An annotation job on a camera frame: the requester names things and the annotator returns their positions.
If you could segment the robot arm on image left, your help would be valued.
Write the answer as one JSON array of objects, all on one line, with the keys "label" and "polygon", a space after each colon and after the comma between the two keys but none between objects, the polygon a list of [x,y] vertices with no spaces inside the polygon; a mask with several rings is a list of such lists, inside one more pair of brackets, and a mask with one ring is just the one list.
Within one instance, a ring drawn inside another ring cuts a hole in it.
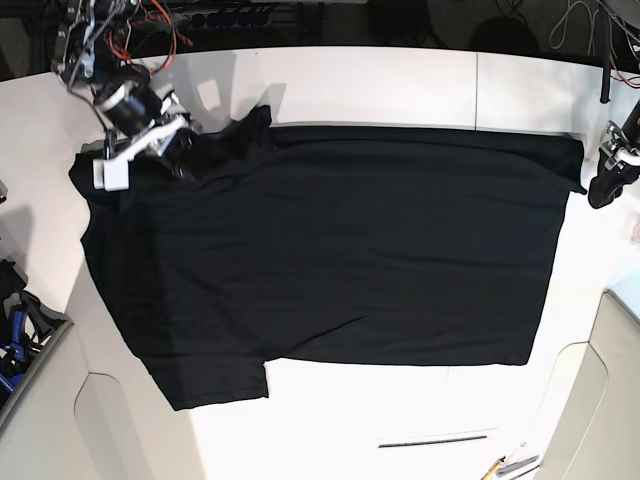
[{"label": "robot arm on image left", "polygon": [[[168,52],[155,67],[135,62],[128,49],[138,25],[168,29]],[[163,1],[150,8],[140,1],[68,3],[51,68],[67,93],[91,108],[104,131],[102,154],[93,161],[95,188],[128,188],[130,165],[138,158],[158,161],[178,179],[195,178],[188,157],[200,126],[174,92],[159,96],[152,87],[185,40]]]}]

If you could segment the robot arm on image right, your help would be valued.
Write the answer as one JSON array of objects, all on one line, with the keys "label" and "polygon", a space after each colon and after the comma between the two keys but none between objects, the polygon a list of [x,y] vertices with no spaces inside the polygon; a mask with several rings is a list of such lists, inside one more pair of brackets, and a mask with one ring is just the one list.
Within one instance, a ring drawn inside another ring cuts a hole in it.
[{"label": "robot arm on image right", "polygon": [[[637,1],[601,1],[599,14],[603,29],[602,78],[600,103],[609,102],[613,78],[638,90],[639,82],[624,76],[614,59],[613,28],[618,27],[634,58],[639,57],[639,3]],[[622,125],[610,120],[598,148],[595,176],[588,188],[588,202],[594,209],[610,205],[624,188],[639,180],[639,105],[635,104]]]}]

